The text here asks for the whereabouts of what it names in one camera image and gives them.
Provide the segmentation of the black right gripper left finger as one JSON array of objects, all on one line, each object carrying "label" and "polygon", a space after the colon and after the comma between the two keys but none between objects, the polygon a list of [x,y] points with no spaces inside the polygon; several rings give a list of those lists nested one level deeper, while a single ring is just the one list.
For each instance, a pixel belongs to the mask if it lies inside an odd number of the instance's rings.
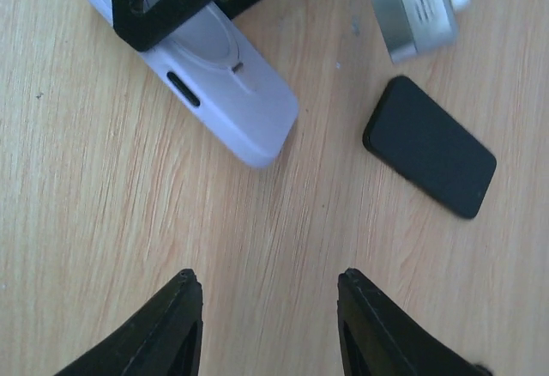
[{"label": "black right gripper left finger", "polygon": [[111,335],[59,375],[197,375],[202,348],[202,285],[179,271]]}]

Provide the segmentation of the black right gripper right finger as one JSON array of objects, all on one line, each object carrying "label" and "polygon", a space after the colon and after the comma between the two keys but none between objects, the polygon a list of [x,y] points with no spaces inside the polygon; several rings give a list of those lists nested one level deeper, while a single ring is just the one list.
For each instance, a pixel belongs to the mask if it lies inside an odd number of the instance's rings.
[{"label": "black right gripper right finger", "polygon": [[449,349],[360,270],[338,277],[338,331],[346,375],[491,375]]}]

